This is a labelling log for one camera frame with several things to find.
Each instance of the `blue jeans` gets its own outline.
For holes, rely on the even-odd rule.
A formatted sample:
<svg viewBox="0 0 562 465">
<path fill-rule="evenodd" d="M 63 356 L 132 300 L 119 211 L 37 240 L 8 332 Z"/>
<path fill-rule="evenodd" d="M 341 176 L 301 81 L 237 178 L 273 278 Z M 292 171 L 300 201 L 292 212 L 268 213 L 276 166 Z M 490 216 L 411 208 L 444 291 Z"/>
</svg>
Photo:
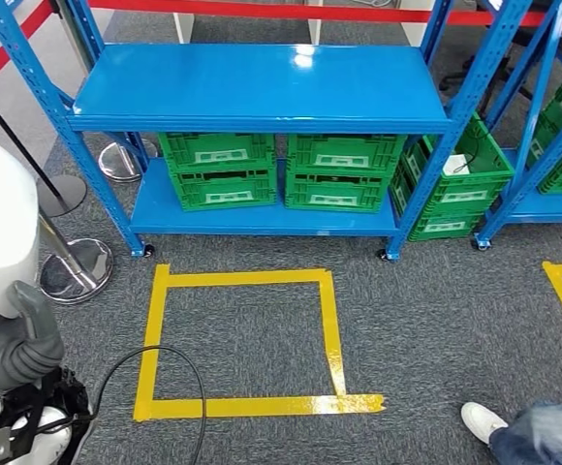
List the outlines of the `blue jeans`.
<svg viewBox="0 0 562 465">
<path fill-rule="evenodd" d="M 490 436 L 501 465 L 562 465 L 562 405 L 535 404 Z"/>
</svg>

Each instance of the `blue shelf top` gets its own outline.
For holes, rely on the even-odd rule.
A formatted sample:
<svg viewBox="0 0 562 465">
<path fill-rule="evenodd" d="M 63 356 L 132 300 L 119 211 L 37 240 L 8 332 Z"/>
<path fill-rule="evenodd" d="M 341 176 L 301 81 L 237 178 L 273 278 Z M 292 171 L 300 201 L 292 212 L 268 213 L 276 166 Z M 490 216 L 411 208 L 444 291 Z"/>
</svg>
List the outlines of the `blue shelf top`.
<svg viewBox="0 0 562 465">
<path fill-rule="evenodd" d="M 516 205 L 507 223 L 562 223 L 562 194 L 541 194 L 535 189 Z"/>
<path fill-rule="evenodd" d="M 390 236 L 396 231 L 387 194 L 378 213 L 292 210 L 268 206 L 181 209 L 162 159 L 152 159 L 132 211 L 135 233 Z"/>
<path fill-rule="evenodd" d="M 418 48 L 108 45 L 69 117 L 76 131 L 440 134 Z"/>
</svg>

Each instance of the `gray robotic hand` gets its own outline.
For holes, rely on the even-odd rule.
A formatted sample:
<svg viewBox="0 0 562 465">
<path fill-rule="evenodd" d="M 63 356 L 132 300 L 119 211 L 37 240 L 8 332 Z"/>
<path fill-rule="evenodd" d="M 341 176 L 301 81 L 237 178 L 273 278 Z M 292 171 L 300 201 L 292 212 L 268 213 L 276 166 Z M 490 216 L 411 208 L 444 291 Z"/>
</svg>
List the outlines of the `gray robotic hand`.
<svg viewBox="0 0 562 465">
<path fill-rule="evenodd" d="M 8 289 L 8 299 L 21 318 L 0 315 L 0 392 L 34 383 L 59 366 L 64 344 L 42 294 L 16 281 Z"/>
</svg>

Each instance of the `red barrier rope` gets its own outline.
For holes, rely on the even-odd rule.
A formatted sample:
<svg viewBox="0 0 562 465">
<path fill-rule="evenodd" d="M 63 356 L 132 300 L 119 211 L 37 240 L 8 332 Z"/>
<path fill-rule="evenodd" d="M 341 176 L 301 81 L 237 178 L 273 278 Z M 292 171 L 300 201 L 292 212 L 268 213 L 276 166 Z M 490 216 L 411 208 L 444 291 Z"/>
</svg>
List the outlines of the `red barrier rope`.
<svg viewBox="0 0 562 465">
<path fill-rule="evenodd" d="M 192 13 L 196 15 L 249 16 L 285 19 L 326 19 L 333 21 L 363 22 L 427 22 L 431 12 L 419 10 L 372 9 L 364 7 L 314 7 L 304 5 L 254 4 L 200 0 L 90 0 L 95 8 L 159 13 Z M 33 36 L 53 12 L 48 0 L 40 3 L 21 24 L 27 38 Z M 538 26 L 544 14 L 528 13 L 523 26 Z M 486 26 L 492 21 L 488 12 L 452 11 L 448 24 Z M 8 54 L 0 47 L 0 71 L 8 62 Z"/>
<path fill-rule="evenodd" d="M 199 0 L 89 0 L 95 8 L 196 15 L 249 16 L 284 19 L 327 19 L 364 22 L 427 22 L 431 12 L 419 10 L 373 9 L 365 7 L 314 7 L 305 5 L 257 4 Z M 523 26 L 538 26 L 543 13 L 528 13 Z M 448 24 L 486 26 L 492 24 L 488 12 L 453 11 Z"/>
<path fill-rule="evenodd" d="M 21 25 L 21 28 L 23 30 L 23 33 L 29 39 L 30 37 L 33 36 L 35 31 L 39 28 L 44 21 L 45 21 L 48 16 L 50 16 L 53 12 L 53 9 L 51 7 L 51 4 L 48 3 L 48 0 L 42 0 L 39 5 L 36 7 L 35 10 L 33 10 L 33 13 L 27 16 L 27 19 L 25 19 Z M 7 65 L 8 62 L 10 61 L 10 58 L 8 56 L 7 53 L 1 46 L 0 47 L 0 71 L 3 69 L 4 66 Z"/>
</svg>

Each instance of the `person's foot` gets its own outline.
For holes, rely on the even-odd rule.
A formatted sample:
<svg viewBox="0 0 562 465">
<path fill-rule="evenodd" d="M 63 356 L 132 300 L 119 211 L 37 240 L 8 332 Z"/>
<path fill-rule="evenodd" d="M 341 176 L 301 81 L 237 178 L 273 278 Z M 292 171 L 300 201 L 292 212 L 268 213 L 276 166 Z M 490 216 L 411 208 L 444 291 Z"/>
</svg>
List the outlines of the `person's foot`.
<svg viewBox="0 0 562 465">
<path fill-rule="evenodd" d="M 467 402 L 461 407 L 461 420 L 480 441 L 489 443 L 490 435 L 497 429 L 507 428 L 502 418 L 476 402 Z"/>
</svg>

